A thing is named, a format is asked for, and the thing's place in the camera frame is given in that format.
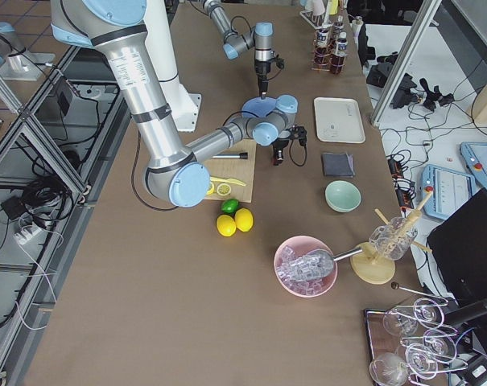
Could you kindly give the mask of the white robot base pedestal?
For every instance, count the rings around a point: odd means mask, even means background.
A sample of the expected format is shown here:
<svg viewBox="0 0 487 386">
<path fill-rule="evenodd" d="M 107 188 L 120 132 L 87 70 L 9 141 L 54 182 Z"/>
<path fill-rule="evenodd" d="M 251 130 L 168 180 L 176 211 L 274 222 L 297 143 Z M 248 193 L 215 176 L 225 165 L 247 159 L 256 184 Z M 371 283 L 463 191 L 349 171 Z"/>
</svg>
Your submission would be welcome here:
<svg viewBox="0 0 487 386">
<path fill-rule="evenodd" d="M 180 132 L 192 133 L 196 129 L 202 97 L 189 93 L 180 81 L 164 1 L 147 1 L 144 23 L 148 31 L 146 48 L 175 125 Z"/>
</svg>

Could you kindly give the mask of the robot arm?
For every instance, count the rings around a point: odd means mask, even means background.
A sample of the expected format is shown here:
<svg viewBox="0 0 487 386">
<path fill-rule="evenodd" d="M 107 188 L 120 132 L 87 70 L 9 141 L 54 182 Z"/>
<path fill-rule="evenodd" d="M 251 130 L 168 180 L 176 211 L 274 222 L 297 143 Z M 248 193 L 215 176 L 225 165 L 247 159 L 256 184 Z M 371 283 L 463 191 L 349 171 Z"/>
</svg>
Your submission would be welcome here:
<svg viewBox="0 0 487 386">
<path fill-rule="evenodd" d="M 268 146 L 295 123 L 298 102 L 279 96 L 265 117 L 238 117 L 183 144 L 176 127 L 171 90 L 175 53 L 162 1 L 53 1 L 54 37 L 103 54 L 150 152 L 143 176 L 153 196 L 177 207 L 193 207 L 207 194 L 210 174 L 203 162 L 245 138 Z"/>
<path fill-rule="evenodd" d="M 221 1 L 202 1 L 207 15 L 214 22 L 223 37 L 223 50 L 229 60 L 234 60 L 245 51 L 254 49 L 254 70 L 258 82 L 258 95 L 267 97 L 270 79 L 268 74 L 272 64 L 279 70 L 284 69 L 284 59 L 273 48 L 274 27 L 271 22 L 259 22 L 254 27 L 240 34 L 233 27 L 233 18 L 229 20 Z"/>
</svg>

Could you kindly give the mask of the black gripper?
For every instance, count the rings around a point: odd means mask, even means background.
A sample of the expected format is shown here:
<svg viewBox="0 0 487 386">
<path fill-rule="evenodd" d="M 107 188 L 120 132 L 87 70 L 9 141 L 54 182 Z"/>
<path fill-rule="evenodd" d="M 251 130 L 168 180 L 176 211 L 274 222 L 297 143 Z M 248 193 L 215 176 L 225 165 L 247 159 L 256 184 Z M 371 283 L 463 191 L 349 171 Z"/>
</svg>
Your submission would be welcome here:
<svg viewBox="0 0 487 386">
<path fill-rule="evenodd" d="M 294 125 L 290 129 L 284 130 L 280 136 L 272 142 L 274 152 L 272 156 L 272 164 L 274 166 L 279 166 L 283 163 L 283 149 L 294 140 L 298 140 L 303 148 L 307 148 L 307 131 L 303 126 Z"/>
<path fill-rule="evenodd" d="M 255 60 L 254 69 L 259 81 L 259 95 L 261 99 L 266 98 L 267 94 L 267 75 L 270 72 L 271 65 L 275 64 L 280 70 L 284 69 L 284 59 L 272 58 L 270 60 Z"/>
</svg>

